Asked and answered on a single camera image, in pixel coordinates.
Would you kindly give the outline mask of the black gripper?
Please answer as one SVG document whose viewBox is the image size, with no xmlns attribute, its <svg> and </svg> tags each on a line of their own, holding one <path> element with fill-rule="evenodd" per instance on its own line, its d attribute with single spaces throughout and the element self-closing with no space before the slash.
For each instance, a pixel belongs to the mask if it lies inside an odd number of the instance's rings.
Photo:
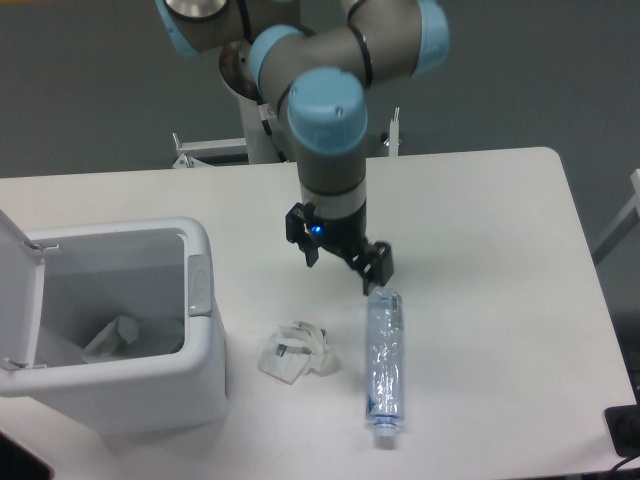
<svg viewBox="0 0 640 480">
<path fill-rule="evenodd" d="M 285 236 L 305 256 L 308 267 L 319 259 L 319 248 L 346 258 L 350 268 L 362 279 L 364 295 L 376 286 L 385 286 L 394 274 L 393 254 L 387 242 L 368 242 L 367 203 L 352 214 L 328 219 L 316 214 L 316 206 L 296 203 L 285 215 Z"/>
</svg>

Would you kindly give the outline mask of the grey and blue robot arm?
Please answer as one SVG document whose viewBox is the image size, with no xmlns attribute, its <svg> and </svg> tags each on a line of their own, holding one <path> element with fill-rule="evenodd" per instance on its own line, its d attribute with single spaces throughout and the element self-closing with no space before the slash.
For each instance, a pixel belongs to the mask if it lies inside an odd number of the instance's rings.
<svg viewBox="0 0 640 480">
<path fill-rule="evenodd" d="M 285 217 L 287 240 L 308 265 L 321 251 L 343 259 L 365 291 L 394 272 L 392 250 L 366 236 L 365 93 L 441 65 L 449 51 L 446 14 L 434 1 L 347 1 L 346 23 L 314 33 L 296 1 L 160 1 L 175 48 L 200 54 L 249 46 L 257 93 L 275 111 L 297 165 L 301 199 Z"/>
</svg>

